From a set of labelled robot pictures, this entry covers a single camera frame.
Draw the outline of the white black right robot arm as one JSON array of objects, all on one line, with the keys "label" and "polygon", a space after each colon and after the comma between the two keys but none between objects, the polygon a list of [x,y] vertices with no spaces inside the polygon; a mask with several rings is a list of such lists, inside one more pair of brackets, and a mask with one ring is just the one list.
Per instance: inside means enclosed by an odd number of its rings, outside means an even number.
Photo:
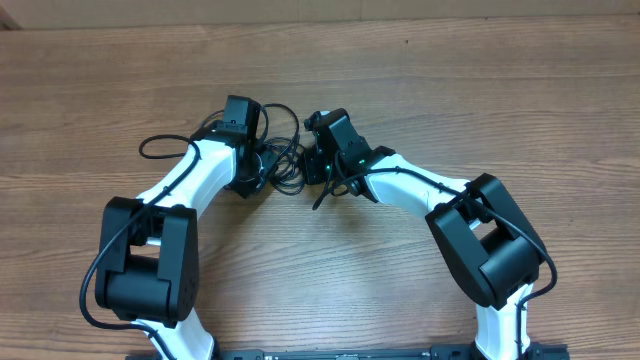
[{"label": "white black right robot arm", "polygon": [[307,184],[323,184],[324,197],[363,196],[426,221],[451,276],[476,305],[475,356],[529,357],[526,309],[541,296],[534,283],[551,259],[503,183],[490,174],[447,178],[390,148],[371,148],[343,108],[317,111],[304,127],[314,137],[302,159]]}]

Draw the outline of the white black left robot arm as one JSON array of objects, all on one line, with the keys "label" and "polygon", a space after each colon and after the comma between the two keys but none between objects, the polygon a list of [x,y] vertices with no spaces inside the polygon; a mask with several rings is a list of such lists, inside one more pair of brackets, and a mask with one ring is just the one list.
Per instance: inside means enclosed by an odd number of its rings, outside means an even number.
[{"label": "white black left robot arm", "polygon": [[198,220],[225,187],[259,192],[276,158],[263,152],[265,106],[231,95],[178,154],[175,167],[135,198],[114,197],[103,212],[99,253],[81,285],[87,322],[137,330],[159,359],[213,359],[214,337],[195,310],[199,289]]}]

